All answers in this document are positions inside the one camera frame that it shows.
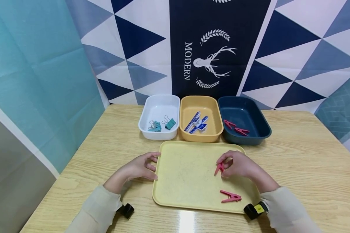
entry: teal fabric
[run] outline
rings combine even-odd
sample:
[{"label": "teal fabric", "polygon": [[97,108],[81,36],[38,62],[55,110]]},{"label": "teal fabric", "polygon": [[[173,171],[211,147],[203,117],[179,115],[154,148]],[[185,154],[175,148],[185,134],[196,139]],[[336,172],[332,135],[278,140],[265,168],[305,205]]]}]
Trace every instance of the teal fabric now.
[{"label": "teal fabric", "polygon": [[315,115],[342,143],[350,138],[350,79],[319,106]]},{"label": "teal fabric", "polygon": [[59,172],[103,113],[64,0],[0,0],[0,108]]}]

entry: plastic tray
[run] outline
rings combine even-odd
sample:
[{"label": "plastic tray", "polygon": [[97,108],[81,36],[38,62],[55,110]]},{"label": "plastic tray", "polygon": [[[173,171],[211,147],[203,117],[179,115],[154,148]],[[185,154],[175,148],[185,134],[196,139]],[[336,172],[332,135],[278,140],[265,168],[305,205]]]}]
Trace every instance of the plastic tray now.
[{"label": "plastic tray", "polygon": [[[184,131],[194,115],[200,111],[201,118],[208,116],[207,130],[190,134]],[[190,95],[181,99],[180,130],[184,140],[190,142],[215,142],[223,132],[223,124],[217,101],[209,96]]]},{"label": "plastic tray", "polygon": [[259,145],[271,135],[271,128],[254,100],[246,97],[225,96],[218,100],[223,120],[236,124],[237,128],[249,130],[243,136],[224,125],[223,137],[227,142],[239,145]]},{"label": "plastic tray", "polygon": [[[228,150],[243,148],[234,144],[201,142],[163,142],[153,184],[153,199],[159,205],[205,209],[229,213],[244,213],[244,207],[259,202],[259,192],[253,182],[243,177],[222,179],[214,176],[215,162]],[[238,202],[221,203],[227,195],[220,190],[241,196]]]},{"label": "plastic tray", "polygon": [[[139,129],[144,137],[150,140],[171,140],[173,139],[179,128],[179,113],[180,113],[180,99],[175,95],[152,95],[145,101],[143,112],[139,120]],[[170,119],[173,118],[176,124],[168,130],[165,124],[165,115]],[[150,121],[156,120],[161,123],[161,132],[150,132]]]}]

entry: wooden table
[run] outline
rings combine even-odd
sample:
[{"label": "wooden table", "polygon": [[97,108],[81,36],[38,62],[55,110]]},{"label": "wooden table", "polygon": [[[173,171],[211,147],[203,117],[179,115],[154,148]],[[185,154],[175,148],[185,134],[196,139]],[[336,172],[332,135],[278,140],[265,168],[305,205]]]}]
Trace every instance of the wooden table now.
[{"label": "wooden table", "polygon": [[[96,186],[136,156],[159,150],[162,142],[138,129],[142,109],[107,108],[22,233],[64,232]],[[350,232],[350,153],[311,113],[263,113],[273,133],[259,146],[243,146],[247,155],[288,187],[324,232]],[[249,222],[239,214],[162,207],[151,192],[152,182],[133,182],[123,202],[135,213],[114,218],[108,232],[275,232],[266,216]]]}]

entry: white laurel leaves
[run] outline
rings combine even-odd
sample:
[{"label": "white laurel leaves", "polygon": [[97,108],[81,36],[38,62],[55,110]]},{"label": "white laurel leaves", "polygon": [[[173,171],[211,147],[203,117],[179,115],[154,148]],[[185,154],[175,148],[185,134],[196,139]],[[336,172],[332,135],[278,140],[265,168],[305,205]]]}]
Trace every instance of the white laurel leaves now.
[{"label": "white laurel leaves", "polygon": [[228,42],[229,42],[229,39],[231,38],[229,36],[229,34],[227,32],[225,32],[224,30],[222,29],[214,29],[214,30],[211,30],[209,32],[207,32],[202,38],[201,38],[201,46],[204,42],[207,42],[207,40],[209,40],[210,38],[212,37],[217,37],[217,36],[220,36],[220,37],[223,37],[224,39],[226,39]]},{"label": "white laurel leaves", "polygon": [[198,78],[196,79],[196,83],[198,86],[202,87],[202,88],[212,88],[214,86],[217,86],[219,84],[219,81],[217,81],[216,83],[213,84],[205,84],[203,83],[201,80],[199,80]]},{"label": "white laurel leaves", "polygon": [[226,2],[230,2],[231,0],[213,0],[216,3],[226,3]]}]

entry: pink clothespin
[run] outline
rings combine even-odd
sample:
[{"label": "pink clothespin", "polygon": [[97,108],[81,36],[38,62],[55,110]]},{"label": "pink clothespin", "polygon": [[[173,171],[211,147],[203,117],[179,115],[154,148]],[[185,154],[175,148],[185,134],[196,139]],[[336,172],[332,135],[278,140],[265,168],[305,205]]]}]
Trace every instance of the pink clothespin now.
[{"label": "pink clothespin", "polygon": [[235,131],[243,136],[248,136],[246,133],[249,133],[250,131],[243,128],[235,128]]},{"label": "pink clothespin", "polygon": [[229,122],[229,121],[227,121],[227,120],[223,120],[223,122],[227,125],[227,127],[228,127],[229,129],[232,129],[232,128],[236,127],[236,125],[235,125],[234,123]]},{"label": "pink clothespin", "polygon": [[217,175],[217,173],[218,173],[219,170],[220,170],[221,172],[224,172],[223,162],[219,163],[219,164],[216,166],[216,170],[215,170],[214,176]]},{"label": "pink clothespin", "polygon": [[231,192],[227,192],[224,190],[221,190],[221,193],[228,195],[228,199],[223,200],[222,203],[228,203],[231,201],[241,201],[241,196],[239,196],[237,194],[233,194]]}]

